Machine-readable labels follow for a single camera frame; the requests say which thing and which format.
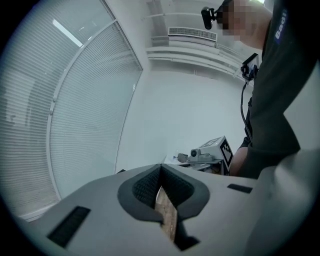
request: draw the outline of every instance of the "white wall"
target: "white wall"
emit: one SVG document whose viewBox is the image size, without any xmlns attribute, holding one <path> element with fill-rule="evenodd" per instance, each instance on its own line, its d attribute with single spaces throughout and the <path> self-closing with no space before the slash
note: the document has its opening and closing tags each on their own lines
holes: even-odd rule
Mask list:
<svg viewBox="0 0 320 256">
<path fill-rule="evenodd" d="M 233 153 L 245 136 L 240 114 L 243 82 L 214 70 L 192 66 L 165 71 L 155 66 L 146 86 L 137 88 L 127 114 L 118 151 L 116 172 L 160 163 L 177 150 L 192 148 L 225 135 Z M 244 94 L 244 114 L 252 88 Z"/>
</svg>

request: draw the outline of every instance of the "t-shirt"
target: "t-shirt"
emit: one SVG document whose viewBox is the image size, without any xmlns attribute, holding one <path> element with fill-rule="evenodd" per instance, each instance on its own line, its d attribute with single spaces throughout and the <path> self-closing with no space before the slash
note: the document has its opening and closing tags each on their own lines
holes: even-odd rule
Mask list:
<svg viewBox="0 0 320 256">
<path fill-rule="evenodd" d="M 317 56 L 304 50 L 297 40 L 293 17 L 287 1 L 275 1 L 262 52 L 262 64 L 254 81 L 248 104 L 247 123 L 252 142 L 244 138 L 247 157 L 240 168 L 241 177 L 257 179 L 268 166 L 299 149 L 297 138 L 284 111 L 299 94 L 315 67 Z"/>
</svg>

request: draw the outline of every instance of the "black rectangular slot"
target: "black rectangular slot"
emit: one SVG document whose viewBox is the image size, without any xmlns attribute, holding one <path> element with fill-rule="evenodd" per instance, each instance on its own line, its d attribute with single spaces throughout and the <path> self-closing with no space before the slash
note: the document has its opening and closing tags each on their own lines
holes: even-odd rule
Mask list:
<svg viewBox="0 0 320 256">
<path fill-rule="evenodd" d="M 227 188 L 250 194 L 252 187 L 230 184 Z"/>
<path fill-rule="evenodd" d="M 73 211 L 48 235 L 48 238 L 61 247 L 66 247 L 68 242 L 80 228 L 91 210 L 77 206 Z"/>
</svg>

